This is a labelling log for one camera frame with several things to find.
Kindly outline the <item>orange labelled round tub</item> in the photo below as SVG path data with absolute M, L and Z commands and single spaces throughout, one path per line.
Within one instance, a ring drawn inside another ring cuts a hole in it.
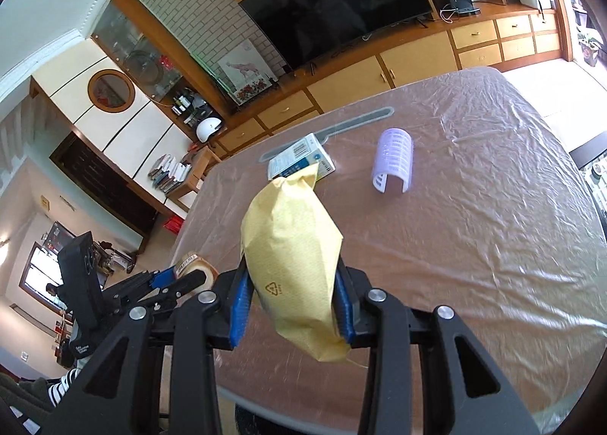
M 206 261 L 204 257 L 193 251 L 189 251 L 183 254 L 174 264 L 174 274 L 177 279 L 192 274 L 195 271 L 201 271 L 205 275 L 205 281 L 202 285 L 195 288 L 193 293 L 211 290 L 219 272 L 210 262 Z

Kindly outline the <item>yellow paper bag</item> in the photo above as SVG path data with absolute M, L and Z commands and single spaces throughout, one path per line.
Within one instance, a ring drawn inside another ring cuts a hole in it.
M 241 249 L 278 335 L 319 362 L 341 362 L 350 346 L 332 297 L 344 237 L 315 192 L 318 169 L 277 177 L 256 194 L 241 224 Z

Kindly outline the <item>red plastic crate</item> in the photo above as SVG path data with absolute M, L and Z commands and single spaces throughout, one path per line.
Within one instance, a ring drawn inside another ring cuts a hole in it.
M 173 215 L 169 217 L 164 223 L 162 223 L 162 227 L 168 232 L 172 232 L 173 235 L 178 236 L 179 232 L 181 232 L 183 223 L 183 218 L 178 215 Z

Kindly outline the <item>stack of books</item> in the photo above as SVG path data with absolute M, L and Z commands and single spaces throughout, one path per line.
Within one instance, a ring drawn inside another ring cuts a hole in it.
M 164 154 L 154 162 L 147 178 L 154 189 L 168 194 L 186 180 L 191 168 L 191 162 L 181 161 L 174 155 Z

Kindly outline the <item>small wooden side table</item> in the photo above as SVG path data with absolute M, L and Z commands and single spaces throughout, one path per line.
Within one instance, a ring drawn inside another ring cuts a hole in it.
M 165 206 L 176 215 L 185 218 L 207 174 L 213 167 L 220 164 L 221 159 L 208 146 L 205 146 L 188 152 L 184 156 L 183 162 L 187 168 L 185 178 L 169 191 Z

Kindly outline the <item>white helmet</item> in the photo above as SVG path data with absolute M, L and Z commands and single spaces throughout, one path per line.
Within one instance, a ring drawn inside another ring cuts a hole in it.
M 198 123 L 195 134 L 197 135 L 198 141 L 206 143 L 214 134 L 220 131 L 221 128 L 222 120 L 220 120 L 219 117 L 209 116 Z

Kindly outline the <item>white blue carton box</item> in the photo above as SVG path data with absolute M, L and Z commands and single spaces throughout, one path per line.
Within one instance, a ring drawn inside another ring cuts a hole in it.
M 267 179 L 286 178 L 298 171 L 318 166 L 318 178 L 322 179 L 335 171 L 332 158 L 326 152 L 314 133 L 297 140 L 288 148 L 274 156 L 267 165 Z

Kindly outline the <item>grey long shoehorn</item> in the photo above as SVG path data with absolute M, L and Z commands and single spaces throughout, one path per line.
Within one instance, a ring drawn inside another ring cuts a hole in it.
M 385 118 L 391 117 L 395 113 L 395 109 L 393 107 L 383 107 L 379 109 L 374 109 L 373 111 L 366 112 L 364 114 L 358 115 L 356 117 L 351 118 L 351 120 L 344 120 L 336 123 L 333 126 L 327 126 L 322 130 L 314 132 L 317 140 L 321 145 L 324 145 L 331 137 L 335 137 L 346 133 L 351 130 L 355 130 L 360 128 L 360 126 L 369 125 L 370 123 L 376 123 L 377 121 L 384 120 Z M 288 149 L 289 147 L 295 145 L 295 141 L 280 145 L 274 149 L 266 151 L 259 159 L 258 163 L 262 164 L 263 162 L 270 162 L 272 158 L 275 158 L 282 151 Z

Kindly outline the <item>black flat screen television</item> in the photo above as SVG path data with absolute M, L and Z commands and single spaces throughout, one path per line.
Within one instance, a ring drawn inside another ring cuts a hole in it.
M 432 13 L 429 0 L 242 0 L 240 5 L 293 70 Z

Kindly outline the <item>wooden tv cabinet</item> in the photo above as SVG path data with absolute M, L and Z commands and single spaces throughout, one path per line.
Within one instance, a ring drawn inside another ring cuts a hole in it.
M 562 10 L 480 4 L 480 14 L 405 24 L 282 77 L 227 122 L 211 149 L 227 158 L 305 120 L 382 91 L 474 67 L 510 71 L 572 58 Z

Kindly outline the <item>round wooden wall frame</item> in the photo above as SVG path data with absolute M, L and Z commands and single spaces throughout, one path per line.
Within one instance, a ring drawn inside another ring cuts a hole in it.
M 135 101 L 135 87 L 119 70 L 103 69 L 88 81 L 88 98 L 94 107 L 108 113 L 129 109 Z

